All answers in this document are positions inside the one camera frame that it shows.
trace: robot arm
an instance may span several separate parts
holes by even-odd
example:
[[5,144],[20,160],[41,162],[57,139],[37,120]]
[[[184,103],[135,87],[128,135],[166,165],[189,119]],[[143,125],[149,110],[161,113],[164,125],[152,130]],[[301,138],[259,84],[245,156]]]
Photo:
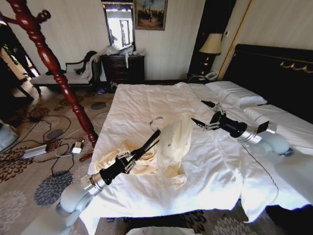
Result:
[[80,182],[66,187],[60,199],[52,205],[47,213],[36,218],[23,231],[22,235],[68,235],[72,225],[93,197],[98,195],[120,173],[129,174],[135,166],[135,162],[158,142],[155,140],[159,135],[160,131],[156,130],[141,148],[117,155],[115,163],[107,169],[101,169],[91,176],[86,175]]
[[313,156],[292,149],[288,141],[276,133],[276,124],[265,122],[257,127],[227,118],[221,105],[202,101],[215,114],[209,124],[192,119],[204,130],[227,131],[253,154],[263,156],[273,164],[277,174],[313,203]]

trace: floral carpet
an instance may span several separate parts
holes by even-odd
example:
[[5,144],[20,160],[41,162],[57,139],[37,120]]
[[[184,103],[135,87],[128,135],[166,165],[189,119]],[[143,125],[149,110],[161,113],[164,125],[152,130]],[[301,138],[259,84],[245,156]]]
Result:
[[[113,94],[76,93],[99,133]],[[83,130],[76,131],[80,125],[75,114],[63,95],[56,92],[50,93],[49,98],[36,99],[4,121],[15,126],[20,137],[0,153],[0,234],[18,235],[48,210],[69,184],[86,175],[90,160],[81,163],[78,159],[91,153],[92,146]],[[82,152],[70,155],[68,150],[72,144],[82,140]],[[47,144],[47,153],[33,159],[21,159],[26,149],[43,144]],[[68,156],[57,158],[56,154]],[[132,228],[148,226],[192,228],[203,235],[284,234],[265,212],[253,223],[246,224],[246,220],[238,202],[231,211],[199,210],[153,218],[103,218],[96,234],[124,235]],[[71,234],[87,234],[80,220]]]

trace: mirror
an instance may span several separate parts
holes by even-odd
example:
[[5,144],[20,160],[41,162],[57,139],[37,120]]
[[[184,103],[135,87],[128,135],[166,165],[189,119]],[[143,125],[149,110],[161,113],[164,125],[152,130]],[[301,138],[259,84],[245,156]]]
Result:
[[134,44],[133,3],[102,2],[110,45],[118,50]]

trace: framed painting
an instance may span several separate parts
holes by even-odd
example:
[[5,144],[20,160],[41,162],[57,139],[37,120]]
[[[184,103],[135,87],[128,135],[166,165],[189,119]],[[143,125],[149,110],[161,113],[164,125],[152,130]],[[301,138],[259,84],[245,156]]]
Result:
[[135,0],[136,29],[165,30],[167,0]]

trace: lamp shade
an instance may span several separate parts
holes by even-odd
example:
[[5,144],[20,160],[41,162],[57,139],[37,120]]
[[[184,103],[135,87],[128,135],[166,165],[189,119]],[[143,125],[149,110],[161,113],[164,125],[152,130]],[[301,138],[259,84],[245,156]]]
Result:
[[221,33],[210,33],[203,47],[199,51],[207,54],[220,54],[221,40],[222,40]]

